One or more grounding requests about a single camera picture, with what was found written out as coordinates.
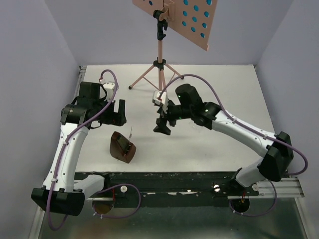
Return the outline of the brown wooden metronome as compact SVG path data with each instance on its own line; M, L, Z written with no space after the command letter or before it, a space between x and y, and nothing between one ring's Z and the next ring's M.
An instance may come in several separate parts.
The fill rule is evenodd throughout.
M126 164L129 164L135 156L136 146L121 133L114 131L110 141L110 155Z

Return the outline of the pink music stand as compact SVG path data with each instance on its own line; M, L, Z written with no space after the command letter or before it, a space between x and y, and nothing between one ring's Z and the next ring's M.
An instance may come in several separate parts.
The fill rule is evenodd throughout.
M166 86L164 69L168 68L174 76L184 78L163 58L165 31L171 28L201 49L208 51L209 37L217 9L216 0L134 0L133 5L151 15L157 21L158 55L153 64L142 73L128 89L132 89L144 79L155 89Z

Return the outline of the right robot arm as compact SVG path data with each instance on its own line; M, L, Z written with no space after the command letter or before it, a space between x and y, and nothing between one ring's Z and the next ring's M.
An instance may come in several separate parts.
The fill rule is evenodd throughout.
M241 195L251 185L264 180L279 182L293 159L290 136L285 132L274 134L228 116L220 105L203 102L195 87L183 84L176 88L179 104L175 105L166 92L155 91L152 102L158 106L159 118L154 132L170 135L169 126L177 120L191 119L196 125L214 130L241 142L256 152L260 159L239 168L229 182L229 189Z

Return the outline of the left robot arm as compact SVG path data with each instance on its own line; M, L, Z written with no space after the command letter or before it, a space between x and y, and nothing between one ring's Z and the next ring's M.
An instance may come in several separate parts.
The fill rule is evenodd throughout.
M77 216L84 202L93 194L104 197L110 193L111 185L102 176L88 176L79 183L74 182L80 151L92 122L100 125L123 126L125 100L119 101L114 110L115 82L81 82L79 94L61 111L60 138L53 163L40 188L34 188L32 200L43 210Z

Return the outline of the black mounting rail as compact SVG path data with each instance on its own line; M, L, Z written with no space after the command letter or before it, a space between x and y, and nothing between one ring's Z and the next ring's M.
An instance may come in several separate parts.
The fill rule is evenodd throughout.
M230 183L234 172L100 172L105 188L127 184L127 192L119 188L94 194L94 201L115 199L117 208L227 207L229 199L257 196L252 187L235 189Z

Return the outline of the aluminium frame rail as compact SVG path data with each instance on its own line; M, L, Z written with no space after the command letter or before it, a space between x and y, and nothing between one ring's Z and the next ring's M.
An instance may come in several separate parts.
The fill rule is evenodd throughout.
M277 198L303 198L305 196L298 178L283 178L280 182L273 182L272 184L268 180L257 182L247 189L245 198L274 198L274 190L277 192Z

